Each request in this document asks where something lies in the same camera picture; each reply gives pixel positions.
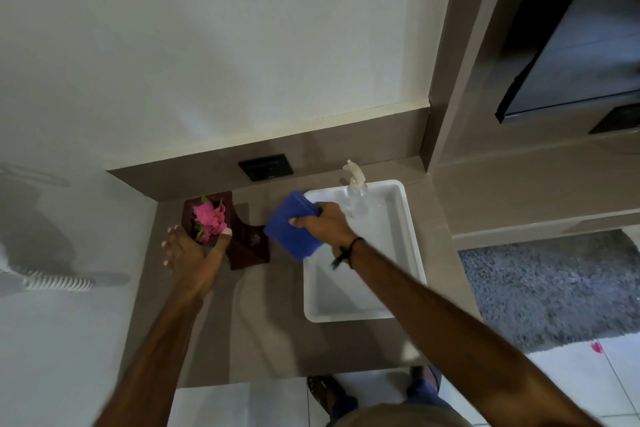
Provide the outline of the person's right hand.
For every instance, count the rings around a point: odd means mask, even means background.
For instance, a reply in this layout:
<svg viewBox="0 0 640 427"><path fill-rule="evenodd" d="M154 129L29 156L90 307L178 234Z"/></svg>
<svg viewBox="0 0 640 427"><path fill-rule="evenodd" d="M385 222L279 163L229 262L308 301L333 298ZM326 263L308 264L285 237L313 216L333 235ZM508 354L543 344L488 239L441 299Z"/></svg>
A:
<svg viewBox="0 0 640 427"><path fill-rule="evenodd" d="M339 253L339 246L347 247L358 236L349 226L346 215L337 203L317 202L316 205L321 209L318 216L321 225L318 230L308 232L322 243L331 246L335 257Z"/></svg>

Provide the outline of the black television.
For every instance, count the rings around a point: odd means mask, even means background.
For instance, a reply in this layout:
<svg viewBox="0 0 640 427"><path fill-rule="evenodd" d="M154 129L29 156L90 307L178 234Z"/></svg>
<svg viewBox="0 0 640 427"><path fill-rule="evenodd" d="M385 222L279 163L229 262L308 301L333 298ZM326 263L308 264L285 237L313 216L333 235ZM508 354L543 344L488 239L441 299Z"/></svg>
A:
<svg viewBox="0 0 640 427"><path fill-rule="evenodd" d="M499 123L639 103L640 0L522 0L503 52L526 64L495 112Z"/></svg>

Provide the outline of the dark brown wooden vase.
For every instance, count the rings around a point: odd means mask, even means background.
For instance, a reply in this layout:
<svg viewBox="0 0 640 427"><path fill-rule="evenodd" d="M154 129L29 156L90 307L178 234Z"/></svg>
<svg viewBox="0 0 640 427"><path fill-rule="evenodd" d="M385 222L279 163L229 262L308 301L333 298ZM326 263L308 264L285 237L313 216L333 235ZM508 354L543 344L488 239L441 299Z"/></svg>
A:
<svg viewBox="0 0 640 427"><path fill-rule="evenodd" d="M265 234L264 226L254 226L246 224L237 214L234 205L233 193L228 190L216 194L204 195L206 197L218 200L222 199L226 206L226 219L229 228L233 232L230 245L227 248L227 258L231 271L240 271L252 266L267 264L270 260L269 239ZM182 207L181 225L195 240L193 231L192 206L194 206L200 197L194 197L186 200ZM213 237L209 243L202 245L212 248L217 241L217 237Z"/></svg>

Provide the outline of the white plastic tray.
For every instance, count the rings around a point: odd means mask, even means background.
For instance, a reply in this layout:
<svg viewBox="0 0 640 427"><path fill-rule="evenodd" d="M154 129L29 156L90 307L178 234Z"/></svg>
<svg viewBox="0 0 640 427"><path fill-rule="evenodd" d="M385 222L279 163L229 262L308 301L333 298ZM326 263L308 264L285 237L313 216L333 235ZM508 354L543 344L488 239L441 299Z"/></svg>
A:
<svg viewBox="0 0 640 427"><path fill-rule="evenodd" d="M365 242L354 248L353 269L343 263L332 270L329 245L303 260L305 317L317 324L393 318L377 285L369 286L372 273L381 271L377 284L386 286L399 275L427 283L404 185L399 180L370 183L368 213L358 219L351 215L346 186L309 190L305 197L313 203L337 203L351 229Z"/></svg>

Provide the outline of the black socket panel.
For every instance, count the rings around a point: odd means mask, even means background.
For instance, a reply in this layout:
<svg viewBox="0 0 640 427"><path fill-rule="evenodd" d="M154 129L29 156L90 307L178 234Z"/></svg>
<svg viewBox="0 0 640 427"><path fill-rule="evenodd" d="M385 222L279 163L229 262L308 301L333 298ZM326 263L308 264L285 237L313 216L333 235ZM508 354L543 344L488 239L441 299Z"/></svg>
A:
<svg viewBox="0 0 640 427"><path fill-rule="evenodd" d="M589 135L639 128L640 102L613 108L589 131Z"/></svg>

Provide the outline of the blue trousers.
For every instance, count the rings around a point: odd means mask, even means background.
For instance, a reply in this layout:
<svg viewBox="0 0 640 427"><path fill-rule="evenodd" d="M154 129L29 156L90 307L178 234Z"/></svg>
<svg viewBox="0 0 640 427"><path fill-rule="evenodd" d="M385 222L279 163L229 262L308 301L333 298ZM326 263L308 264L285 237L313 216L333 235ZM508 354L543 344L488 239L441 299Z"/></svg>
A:
<svg viewBox="0 0 640 427"><path fill-rule="evenodd" d="M450 404L443 400L439 396L439 392L435 391L421 391L417 395L407 397L405 393L405 400L403 402L404 405L421 405L427 407L437 407L437 408L448 408L452 409ZM338 400L333 415L330 416L330 421L332 423L337 422L342 417L354 412L358 409L359 402L356 397L347 395Z"/></svg>

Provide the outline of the person's left forearm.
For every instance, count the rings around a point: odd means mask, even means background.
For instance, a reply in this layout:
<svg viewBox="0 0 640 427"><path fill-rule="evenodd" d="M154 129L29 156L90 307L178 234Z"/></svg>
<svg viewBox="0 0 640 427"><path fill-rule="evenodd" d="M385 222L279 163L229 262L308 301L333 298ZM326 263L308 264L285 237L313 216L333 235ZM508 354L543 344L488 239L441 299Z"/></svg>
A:
<svg viewBox="0 0 640 427"><path fill-rule="evenodd" d="M167 427L204 296L175 288L93 427Z"/></svg>

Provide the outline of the pink artificial flowers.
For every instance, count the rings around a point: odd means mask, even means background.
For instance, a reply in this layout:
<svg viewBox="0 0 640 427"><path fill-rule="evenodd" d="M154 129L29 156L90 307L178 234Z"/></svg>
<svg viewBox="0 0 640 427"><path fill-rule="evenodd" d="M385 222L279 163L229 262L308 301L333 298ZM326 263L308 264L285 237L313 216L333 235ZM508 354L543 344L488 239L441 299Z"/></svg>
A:
<svg viewBox="0 0 640 427"><path fill-rule="evenodd" d="M226 206L222 199L202 196L192 206L192 218L195 240L201 245L206 245L213 237L218 237L229 229Z"/></svg>

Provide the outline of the black wall socket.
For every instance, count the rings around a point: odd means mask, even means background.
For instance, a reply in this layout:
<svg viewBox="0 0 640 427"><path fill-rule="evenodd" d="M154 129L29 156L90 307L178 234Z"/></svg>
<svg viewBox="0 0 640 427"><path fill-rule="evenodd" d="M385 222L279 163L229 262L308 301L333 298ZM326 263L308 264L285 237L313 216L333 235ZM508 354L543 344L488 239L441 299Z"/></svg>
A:
<svg viewBox="0 0 640 427"><path fill-rule="evenodd" d="M239 168L252 182L290 176L294 171L284 153L242 160Z"/></svg>

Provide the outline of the grey shaggy rug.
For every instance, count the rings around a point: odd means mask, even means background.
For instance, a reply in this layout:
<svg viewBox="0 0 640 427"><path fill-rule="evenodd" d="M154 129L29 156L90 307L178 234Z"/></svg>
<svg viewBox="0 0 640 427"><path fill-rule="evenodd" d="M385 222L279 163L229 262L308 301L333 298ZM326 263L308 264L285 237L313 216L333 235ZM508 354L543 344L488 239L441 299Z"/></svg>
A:
<svg viewBox="0 0 640 427"><path fill-rule="evenodd" d="M481 318L524 353L640 332L640 232L460 251Z"/></svg>

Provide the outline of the clear spray bottle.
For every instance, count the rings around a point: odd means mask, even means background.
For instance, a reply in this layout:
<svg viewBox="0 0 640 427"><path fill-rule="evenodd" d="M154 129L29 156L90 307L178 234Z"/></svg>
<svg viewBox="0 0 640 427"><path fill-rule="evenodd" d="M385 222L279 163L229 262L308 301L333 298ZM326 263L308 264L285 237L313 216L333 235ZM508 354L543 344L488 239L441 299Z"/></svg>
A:
<svg viewBox="0 0 640 427"><path fill-rule="evenodd" d="M367 187L364 172L360 166L352 160L347 160L347 163L343 166L343 170L351 174L347 188L351 215L355 219L364 218L369 209L367 203L369 188Z"/></svg>

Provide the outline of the black wristband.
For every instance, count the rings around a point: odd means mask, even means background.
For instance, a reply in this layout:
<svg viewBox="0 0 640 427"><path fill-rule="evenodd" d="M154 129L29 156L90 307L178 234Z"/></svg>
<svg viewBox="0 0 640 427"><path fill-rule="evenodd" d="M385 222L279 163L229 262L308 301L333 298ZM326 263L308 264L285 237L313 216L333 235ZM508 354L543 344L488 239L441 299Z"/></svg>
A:
<svg viewBox="0 0 640 427"><path fill-rule="evenodd" d="M364 241L362 237L354 238L347 247L339 246L339 253L333 259L330 267L332 270L337 270L343 263L346 263L350 269L353 269L353 252L356 244Z"/></svg>

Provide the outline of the blue cleaning cloth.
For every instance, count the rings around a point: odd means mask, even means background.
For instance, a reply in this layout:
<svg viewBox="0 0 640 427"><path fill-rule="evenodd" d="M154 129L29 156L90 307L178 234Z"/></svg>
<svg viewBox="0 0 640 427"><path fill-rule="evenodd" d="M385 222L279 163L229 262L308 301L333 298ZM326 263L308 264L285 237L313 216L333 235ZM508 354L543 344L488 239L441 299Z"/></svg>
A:
<svg viewBox="0 0 640 427"><path fill-rule="evenodd" d="M306 216L319 217L322 210L309 201L304 194L291 192L274 211L265 226L265 233L278 245L281 245L297 261L311 257L323 243L307 229L299 229L290 224L290 220Z"/></svg>

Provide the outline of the beige low shelf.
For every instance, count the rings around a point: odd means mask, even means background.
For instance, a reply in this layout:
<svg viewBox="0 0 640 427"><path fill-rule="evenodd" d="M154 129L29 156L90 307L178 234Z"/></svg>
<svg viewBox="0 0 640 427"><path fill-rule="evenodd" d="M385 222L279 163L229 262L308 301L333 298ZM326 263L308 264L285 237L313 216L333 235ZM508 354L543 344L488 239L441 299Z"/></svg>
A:
<svg viewBox="0 0 640 427"><path fill-rule="evenodd" d="M431 176L460 251L626 228L640 240L640 130Z"/></svg>

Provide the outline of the white wall hair dryer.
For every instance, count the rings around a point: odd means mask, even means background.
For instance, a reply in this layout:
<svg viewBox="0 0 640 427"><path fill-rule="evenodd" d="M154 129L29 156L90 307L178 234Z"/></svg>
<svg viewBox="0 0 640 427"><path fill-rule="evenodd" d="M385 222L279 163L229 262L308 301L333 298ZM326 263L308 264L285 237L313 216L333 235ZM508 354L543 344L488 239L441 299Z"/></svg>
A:
<svg viewBox="0 0 640 427"><path fill-rule="evenodd" d="M6 246L0 241L0 277L11 278L23 289L26 287L26 277L24 270L14 264L8 254Z"/></svg>

